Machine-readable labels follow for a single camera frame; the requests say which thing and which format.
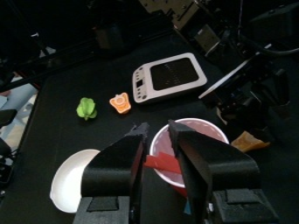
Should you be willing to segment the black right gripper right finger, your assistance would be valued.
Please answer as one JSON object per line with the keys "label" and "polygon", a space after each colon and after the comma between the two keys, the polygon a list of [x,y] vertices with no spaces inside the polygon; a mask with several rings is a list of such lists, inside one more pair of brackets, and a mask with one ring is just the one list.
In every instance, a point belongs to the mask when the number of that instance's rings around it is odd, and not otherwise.
{"label": "black right gripper right finger", "polygon": [[191,224],[278,224],[256,160],[230,144],[170,121]]}

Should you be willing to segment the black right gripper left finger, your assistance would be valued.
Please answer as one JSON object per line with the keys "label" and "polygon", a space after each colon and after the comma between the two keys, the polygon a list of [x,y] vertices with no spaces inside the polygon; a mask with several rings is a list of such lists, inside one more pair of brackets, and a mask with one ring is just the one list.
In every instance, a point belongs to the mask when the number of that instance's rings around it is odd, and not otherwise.
{"label": "black right gripper left finger", "polygon": [[149,128],[135,126],[85,168],[73,224],[141,224]]}

